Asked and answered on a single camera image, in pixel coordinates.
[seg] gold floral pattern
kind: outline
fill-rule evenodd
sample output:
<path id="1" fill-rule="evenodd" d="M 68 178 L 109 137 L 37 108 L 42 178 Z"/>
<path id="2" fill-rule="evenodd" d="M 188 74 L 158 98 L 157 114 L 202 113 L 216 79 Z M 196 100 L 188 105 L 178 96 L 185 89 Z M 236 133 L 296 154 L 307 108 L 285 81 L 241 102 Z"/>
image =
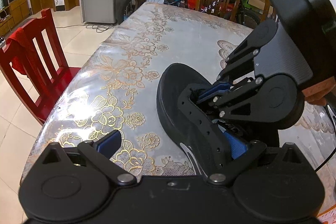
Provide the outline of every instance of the gold floral pattern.
<path id="1" fill-rule="evenodd" d="M 155 133 L 147 133 L 137 137 L 141 150 L 134 148 L 129 140 L 122 140 L 122 146 L 111 160 L 133 174 L 138 181 L 141 176 L 191 176 L 194 170 L 188 162 L 174 161 L 171 156 L 163 157 L 163 165 L 155 165 L 154 159 L 149 157 L 147 151 L 153 151 L 160 144 L 160 139 Z"/>
<path id="2" fill-rule="evenodd" d="M 141 113 L 127 114 L 125 123 L 132 129 L 142 125 L 145 122 L 145 117 Z"/>
<path id="3" fill-rule="evenodd" d="M 143 150 L 133 148 L 133 144 L 124 140 L 123 149 L 116 154 L 113 162 L 139 178 L 139 175 L 152 175 L 154 160 Z"/>
<path id="4" fill-rule="evenodd" d="M 233 52 L 233 50 L 237 47 L 233 45 L 232 43 L 225 41 L 225 40 L 219 40 L 217 42 L 218 46 L 220 46 L 220 50 L 218 51 L 219 55 L 221 56 L 222 60 L 220 62 L 220 66 L 222 69 L 225 68 L 226 62 L 225 59 L 230 55 L 230 53 Z"/>
<path id="5" fill-rule="evenodd" d="M 149 81 L 153 81 L 155 79 L 158 79 L 160 77 L 160 74 L 157 71 L 151 70 L 149 72 L 145 73 L 145 78 Z"/>
<path id="6" fill-rule="evenodd" d="M 177 22 L 178 20 L 196 21 L 204 25 L 208 25 L 213 29 L 225 28 L 240 37 L 245 37 L 249 35 L 252 31 L 252 29 L 236 24 L 234 22 L 223 20 L 222 18 L 215 17 L 213 15 L 191 11 L 188 9 L 181 9 L 178 7 L 162 7 L 161 10 L 162 11 L 154 9 L 153 14 L 156 16 L 156 20 L 170 20 L 173 22 Z"/>
<path id="7" fill-rule="evenodd" d="M 310 103 L 305 102 L 304 108 L 309 113 L 319 112 L 316 109 L 316 106 L 311 105 Z M 308 130 L 322 131 L 323 133 L 334 134 L 334 128 L 331 123 L 326 123 L 322 119 L 319 119 L 318 122 L 312 121 L 308 115 L 302 115 L 300 119 L 294 126 L 302 126 Z"/>
<path id="8" fill-rule="evenodd" d="M 152 148 L 157 147 L 160 143 L 160 139 L 155 133 L 147 133 L 143 137 L 137 137 L 137 139 L 142 150 L 152 151 Z"/>
<path id="9" fill-rule="evenodd" d="M 144 115 L 141 113 L 127 114 L 126 118 L 124 117 L 124 109 L 131 108 L 127 106 L 132 105 L 132 98 L 136 91 L 128 89 L 127 92 L 132 93 L 129 98 L 131 101 L 123 100 L 124 108 L 118 106 L 118 99 L 110 91 L 107 92 L 106 98 L 97 95 L 90 104 L 88 103 L 89 96 L 85 93 L 77 97 L 75 102 L 69 104 L 67 117 L 71 117 L 79 128 L 83 127 L 85 132 L 89 132 L 88 136 L 81 138 L 82 140 L 98 140 L 112 130 L 120 130 L 124 122 L 133 129 L 145 122 Z M 68 142 L 72 130 L 68 128 L 57 133 L 57 139 L 62 140 L 68 136 L 66 142 L 60 142 L 62 146 L 64 144 L 73 145 Z"/>

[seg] black cable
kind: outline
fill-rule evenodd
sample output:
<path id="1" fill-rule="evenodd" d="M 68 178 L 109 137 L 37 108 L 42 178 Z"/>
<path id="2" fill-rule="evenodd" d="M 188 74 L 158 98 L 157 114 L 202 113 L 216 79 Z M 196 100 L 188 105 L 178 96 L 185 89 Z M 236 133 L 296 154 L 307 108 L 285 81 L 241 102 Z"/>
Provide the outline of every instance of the black cable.
<path id="1" fill-rule="evenodd" d="M 336 125 L 336 118 L 335 118 L 335 112 L 334 112 L 335 109 L 333 108 L 332 104 L 330 104 L 330 102 L 329 102 L 330 99 L 335 100 L 334 97 L 335 96 L 333 96 L 331 92 L 329 94 L 327 94 L 326 99 L 328 101 L 328 104 L 325 106 L 325 111 L 327 112 L 328 117 L 330 118 L 331 122 L 333 123 L 333 127 L 334 127 L 334 130 L 335 130 L 335 133 L 336 133 L 336 126 L 335 126 Z M 325 161 L 323 163 L 321 163 L 320 166 L 315 169 L 315 172 L 320 170 L 332 158 L 332 156 L 335 153 L 336 153 L 336 147 L 330 153 L 330 155 L 325 159 Z"/>
<path id="2" fill-rule="evenodd" d="M 336 153 L 336 147 L 334 148 L 334 150 L 331 152 L 331 154 L 325 159 L 325 161 L 323 163 L 320 164 L 319 167 L 317 167 L 315 169 L 315 172 L 317 172 L 318 170 L 320 170 L 331 158 L 332 156 Z"/>
<path id="3" fill-rule="evenodd" d="M 68 28 L 68 27 L 74 27 L 74 26 L 85 26 L 85 25 L 82 25 L 82 24 L 70 25 L 70 26 L 65 26 L 65 27 L 56 27 L 56 29 L 62 29 L 62 28 Z"/>
<path id="4" fill-rule="evenodd" d="M 89 25 L 82 25 L 82 24 L 77 24 L 77 25 L 70 25 L 70 26 L 65 26 L 65 27 L 56 27 L 56 29 L 62 29 L 62 28 L 68 28 L 68 27 L 74 27 L 74 26 L 85 26 L 86 29 L 92 29 L 96 30 L 97 33 L 102 33 L 105 32 L 109 29 L 114 28 L 114 25 L 108 25 L 108 24 L 89 24 Z"/>

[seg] dining table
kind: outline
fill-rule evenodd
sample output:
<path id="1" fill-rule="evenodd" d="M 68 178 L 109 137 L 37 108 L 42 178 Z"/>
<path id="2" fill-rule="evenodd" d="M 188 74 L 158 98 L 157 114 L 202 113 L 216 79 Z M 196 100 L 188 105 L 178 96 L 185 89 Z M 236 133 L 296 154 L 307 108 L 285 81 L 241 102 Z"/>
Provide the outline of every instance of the dining table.
<path id="1" fill-rule="evenodd" d="M 144 3 L 100 44 L 59 98 L 31 149 L 22 179 L 49 143 L 76 147 L 113 130 L 120 131 L 122 144 L 110 160 L 138 181 L 143 175 L 194 175 L 188 158 L 160 124 L 160 76 L 170 64 L 184 63 L 213 83 L 225 58 L 251 31 L 206 13 Z M 336 147 L 324 107 L 308 103 L 298 122 L 279 130 L 279 137 L 281 146 L 294 142 L 314 169 Z M 335 156 L 318 176 L 326 193 L 322 212 L 336 203 Z"/>

